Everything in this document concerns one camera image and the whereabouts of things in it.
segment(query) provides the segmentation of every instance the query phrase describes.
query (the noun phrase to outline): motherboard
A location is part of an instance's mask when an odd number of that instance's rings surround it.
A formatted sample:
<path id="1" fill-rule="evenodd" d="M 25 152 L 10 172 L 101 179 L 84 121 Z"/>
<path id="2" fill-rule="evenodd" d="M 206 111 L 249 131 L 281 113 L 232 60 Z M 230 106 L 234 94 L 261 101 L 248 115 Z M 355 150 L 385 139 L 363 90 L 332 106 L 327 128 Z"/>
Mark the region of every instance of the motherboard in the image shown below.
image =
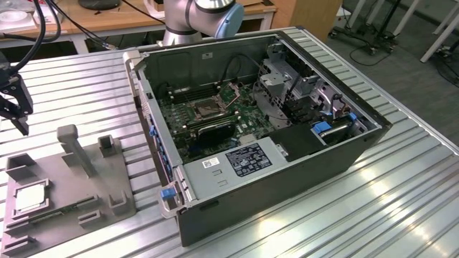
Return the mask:
<path id="1" fill-rule="evenodd" d="M 262 138 L 275 128 L 253 98 L 253 84 L 228 82 L 200 91 L 169 89 L 158 101 L 184 163 Z"/>

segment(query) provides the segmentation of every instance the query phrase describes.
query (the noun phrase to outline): cable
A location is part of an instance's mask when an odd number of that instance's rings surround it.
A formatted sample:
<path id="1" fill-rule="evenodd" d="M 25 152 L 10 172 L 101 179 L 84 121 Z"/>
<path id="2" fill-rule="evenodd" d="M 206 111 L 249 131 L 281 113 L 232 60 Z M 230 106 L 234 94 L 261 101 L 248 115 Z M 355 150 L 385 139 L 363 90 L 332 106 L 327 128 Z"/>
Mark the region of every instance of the cable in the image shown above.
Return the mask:
<path id="1" fill-rule="evenodd" d="M 233 54 L 233 55 L 229 57 L 229 60 L 228 60 L 226 65 L 225 65 L 225 67 L 224 67 L 224 71 L 222 71 L 222 75 L 221 75 L 221 78 L 220 78 L 220 81 L 218 81 L 218 85 L 222 84 L 222 81 L 224 81 L 224 79 L 226 78 L 226 73 L 228 73 L 228 69 L 229 69 L 229 65 L 230 65 L 232 60 L 233 60 L 236 57 L 238 57 L 238 56 L 245 57 L 245 58 L 246 58 L 246 59 L 248 59 L 260 69 L 262 69 L 261 66 L 260 66 L 260 64 L 253 60 L 253 58 L 250 58 L 248 55 L 245 55 L 245 54 L 242 54 L 242 53 L 236 53 L 236 54 Z"/>
<path id="2" fill-rule="evenodd" d="M 50 38 L 42 39 L 44 43 L 50 43 L 50 42 L 53 42 L 60 37 L 61 27 L 60 27 L 60 22 L 58 22 L 58 19 L 57 19 L 57 14 L 54 12 L 54 8 L 52 8 L 50 3 L 49 3 L 50 0 L 44 0 L 44 1 L 45 1 L 46 5 L 49 7 L 50 14 L 52 14 L 52 16 L 54 18 L 56 26 L 57 26 L 54 36 L 50 37 Z M 30 38 L 30 37 L 25 37 L 25 36 L 21 36 L 21 35 L 14 35 L 14 34 L 6 34 L 6 33 L 2 33 L 2 37 L 5 39 L 20 39 L 20 40 L 26 40 L 26 41 L 36 41 L 36 38 Z"/>
<path id="3" fill-rule="evenodd" d="M 436 55 L 435 57 L 436 57 L 436 59 L 444 64 L 444 66 L 448 68 L 448 70 L 453 73 L 453 75 L 456 76 L 456 78 L 459 78 L 459 75 L 457 75 L 456 71 L 455 71 L 455 70 L 452 69 L 452 67 L 444 62 L 443 58 L 441 58 L 439 55 Z M 445 75 L 441 73 L 441 71 L 440 71 L 440 69 L 439 69 L 437 62 L 435 62 L 435 68 L 436 68 L 436 72 L 437 72 L 439 76 L 440 76 L 440 77 L 441 77 L 453 87 L 459 88 L 459 85 L 457 85 L 453 81 L 451 81 L 451 80 L 445 77 Z"/>
<path id="4" fill-rule="evenodd" d="M 144 11 L 141 11 L 138 8 L 136 8 L 126 0 L 121 0 L 128 6 L 130 6 L 137 12 L 142 13 L 145 16 L 148 16 L 150 19 L 153 19 L 154 21 L 162 23 L 165 25 L 165 22 L 161 21 L 160 19 L 154 18 L 153 16 L 150 16 L 149 14 L 146 14 Z"/>
<path id="5" fill-rule="evenodd" d="M 296 85 L 297 85 L 297 82 L 299 82 L 300 78 L 301 78 L 301 74 L 299 73 L 297 76 L 296 76 L 296 78 L 295 78 L 292 87 L 289 87 L 289 89 L 288 89 L 288 91 L 287 91 L 285 98 L 287 98 L 287 97 L 289 96 L 289 94 L 292 93 L 292 91 L 293 91 L 293 89 L 295 89 L 295 87 L 296 87 Z"/>
<path id="6" fill-rule="evenodd" d="M 106 43 L 106 41 L 104 41 L 101 39 L 101 37 L 98 37 L 96 34 L 93 34 L 93 32 L 90 32 L 86 28 L 84 28 L 68 15 L 66 13 L 60 9 L 60 7 L 57 6 L 57 4 L 49 0 L 52 7 L 54 7 L 54 9 L 57 10 L 57 12 L 70 21 L 70 23 L 80 29 L 80 31 L 85 34 L 85 36 L 88 37 L 88 39 L 94 42 L 97 45 L 100 45 L 101 47 L 104 47 L 105 49 L 113 50 L 116 49 L 116 47 Z"/>
<path id="7" fill-rule="evenodd" d="M 44 34 L 45 34 L 45 21 L 44 21 L 44 14 L 40 8 L 40 4 L 37 2 L 37 0 L 33 0 L 33 4 L 34 4 L 34 8 L 36 8 L 36 12 L 37 12 L 37 16 L 40 18 L 40 34 L 36 38 L 36 42 L 30 48 L 30 50 L 28 51 L 25 57 L 21 59 L 21 61 L 9 69 L 9 74 L 13 75 L 18 72 L 18 70 L 22 69 L 22 67 L 25 66 L 25 64 L 30 61 L 30 59 L 33 58 L 41 42 L 42 42 L 42 38 L 44 38 Z"/>
<path id="8" fill-rule="evenodd" d="M 351 53 L 349 53 L 349 58 L 352 59 L 352 61 L 355 62 L 355 63 L 357 63 L 359 65 L 363 65 L 363 66 L 375 66 L 376 64 L 379 64 L 384 59 L 387 59 L 388 57 L 389 57 L 389 55 L 391 55 L 391 53 L 388 53 L 380 60 L 377 60 L 375 63 L 361 63 L 361 62 L 359 62 L 353 57 L 352 57 L 352 54 L 353 54 L 353 52 L 355 51 L 357 51 L 357 50 L 360 50 L 360 49 L 363 49 L 364 47 L 367 47 L 367 45 L 364 45 L 364 46 L 361 46 L 361 47 L 357 47 L 356 49 L 353 49 L 352 51 L 351 51 Z"/>
<path id="9" fill-rule="evenodd" d="M 122 43 L 122 39 L 124 39 L 124 34 L 122 34 L 122 36 L 121 36 L 121 39 L 120 39 L 120 42 L 117 43 L 117 47 L 116 47 L 116 48 L 120 48 L 121 43 Z"/>
<path id="10" fill-rule="evenodd" d="M 345 15 L 345 10 L 344 8 L 341 7 L 343 9 L 343 15 L 344 15 L 344 20 L 345 20 L 345 25 L 344 25 L 344 30 L 351 30 L 352 28 L 349 27 L 349 19 L 347 18 L 347 15 Z"/>

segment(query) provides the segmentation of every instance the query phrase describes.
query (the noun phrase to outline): barcode sticker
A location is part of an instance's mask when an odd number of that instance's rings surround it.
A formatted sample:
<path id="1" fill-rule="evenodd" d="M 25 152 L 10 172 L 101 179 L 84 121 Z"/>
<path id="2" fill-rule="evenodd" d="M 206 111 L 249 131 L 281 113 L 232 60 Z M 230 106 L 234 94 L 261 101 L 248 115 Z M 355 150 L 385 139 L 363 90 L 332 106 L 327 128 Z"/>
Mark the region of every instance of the barcode sticker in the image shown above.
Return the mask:
<path id="1" fill-rule="evenodd" d="M 202 161 L 204 168 L 209 168 L 210 166 L 214 166 L 214 165 L 218 165 L 218 164 L 220 164 L 220 162 L 218 162 L 216 157 L 209 159 L 209 160 L 204 160 Z"/>

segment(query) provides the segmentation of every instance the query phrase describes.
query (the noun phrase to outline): gray plastic bracket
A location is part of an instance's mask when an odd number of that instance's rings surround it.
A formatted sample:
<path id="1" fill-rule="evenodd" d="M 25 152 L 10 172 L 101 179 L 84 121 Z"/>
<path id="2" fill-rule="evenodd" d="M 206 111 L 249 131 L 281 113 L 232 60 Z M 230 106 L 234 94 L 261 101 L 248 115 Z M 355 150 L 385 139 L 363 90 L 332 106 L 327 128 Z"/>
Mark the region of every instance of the gray plastic bracket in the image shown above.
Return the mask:
<path id="1" fill-rule="evenodd" d="M 13 223 L 6 224 L 4 232 L 8 235 L 17 235 L 25 233 L 28 230 L 33 228 L 33 224 L 29 223 L 28 216 L 16 220 Z"/>
<path id="2" fill-rule="evenodd" d="M 88 197 L 78 201 L 77 208 L 80 210 L 93 209 L 100 205 L 100 199 L 97 195 Z"/>
<path id="3" fill-rule="evenodd" d="M 129 210 L 128 197 L 124 191 L 121 191 L 121 200 L 114 201 L 112 195 L 108 196 L 108 207 L 112 209 L 114 216 L 121 215 Z"/>
<path id="4" fill-rule="evenodd" d="M 90 227 L 92 225 L 97 224 L 102 220 L 102 214 L 100 210 L 94 210 L 81 216 L 78 216 L 78 225 L 82 228 Z"/>
<path id="5" fill-rule="evenodd" d="M 12 156 L 6 160 L 6 174 L 14 180 L 20 181 L 33 177 L 33 172 L 26 168 L 34 165 L 36 162 L 26 153 Z"/>
<path id="6" fill-rule="evenodd" d="M 36 245 L 36 241 L 28 235 L 17 238 L 16 241 L 5 245 L 2 253 L 8 256 L 16 255 L 25 250 L 29 250 Z"/>
<path id="7" fill-rule="evenodd" d="M 113 145 L 113 137 L 105 135 L 97 138 L 98 149 L 102 157 L 109 157 L 116 154 L 116 148 Z"/>
<path id="8" fill-rule="evenodd" d="M 88 175 L 92 177 L 96 175 L 97 171 L 90 163 L 90 159 L 84 152 L 84 149 L 78 143 L 78 130 L 74 125 L 65 125 L 57 127 L 57 140 L 60 143 L 65 144 L 62 146 L 64 151 L 68 153 L 70 151 L 74 154 L 76 159 L 80 161 L 80 165 Z"/>
<path id="9" fill-rule="evenodd" d="M 64 162 L 65 162 L 68 167 L 73 167 L 76 165 L 80 165 L 78 159 L 77 159 L 74 153 L 69 152 L 69 153 L 64 154 L 61 156 L 61 158 L 62 158 L 62 160 L 64 160 Z"/>

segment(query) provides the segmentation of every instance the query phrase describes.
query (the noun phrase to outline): white sticker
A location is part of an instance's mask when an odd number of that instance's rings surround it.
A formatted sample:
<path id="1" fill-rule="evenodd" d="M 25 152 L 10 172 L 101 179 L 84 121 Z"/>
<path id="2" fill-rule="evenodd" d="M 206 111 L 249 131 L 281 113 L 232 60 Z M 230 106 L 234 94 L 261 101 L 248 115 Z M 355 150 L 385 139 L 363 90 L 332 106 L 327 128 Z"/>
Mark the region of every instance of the white sticker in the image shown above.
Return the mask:
<path id="1" fill-rule="evenodd" d="M 213 57 L 213 53 L 212 52 L 202 54 L 202 60 L 204 59 L 209 59 L 212 57 Z"/>
<path id="2" fill-rule="evenodd" d="M 209 160 L 204 160 L 202 161 L 204 168 L 209 168 L 210 166 L 214 166 L 214 165 L 218 165 L 218 164 L 220 164 L 220 162 L 218 162 L 216 157 L 209 159 Z"/>

